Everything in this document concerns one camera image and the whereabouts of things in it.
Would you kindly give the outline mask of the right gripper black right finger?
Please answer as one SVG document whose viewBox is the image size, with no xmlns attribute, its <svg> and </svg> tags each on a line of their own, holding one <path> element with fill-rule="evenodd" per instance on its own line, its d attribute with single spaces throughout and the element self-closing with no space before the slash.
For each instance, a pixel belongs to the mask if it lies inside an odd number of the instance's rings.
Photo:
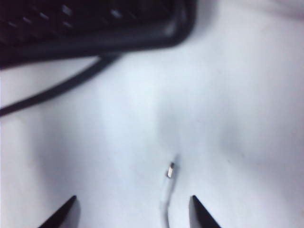
<svg viewBox="0 0 304 228">
<path fill-rule="evenodd" d="M 190 197 L 189 219 L 191 228 L 220 228 L 220 225 L 195 195 Z"/>
</svg>

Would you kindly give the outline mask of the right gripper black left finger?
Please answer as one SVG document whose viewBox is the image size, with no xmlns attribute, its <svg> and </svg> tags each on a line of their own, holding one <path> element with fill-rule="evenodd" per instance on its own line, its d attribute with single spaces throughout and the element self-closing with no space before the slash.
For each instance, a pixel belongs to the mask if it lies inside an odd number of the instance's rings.
<svg viewBox="0 0 304 228">
<path fill-rule="evenodd" d="M 56 210 L 40 228 L 77 228 L 80 221 L 80 202 L 77 196 L 72 196 Z"/>
</svg>

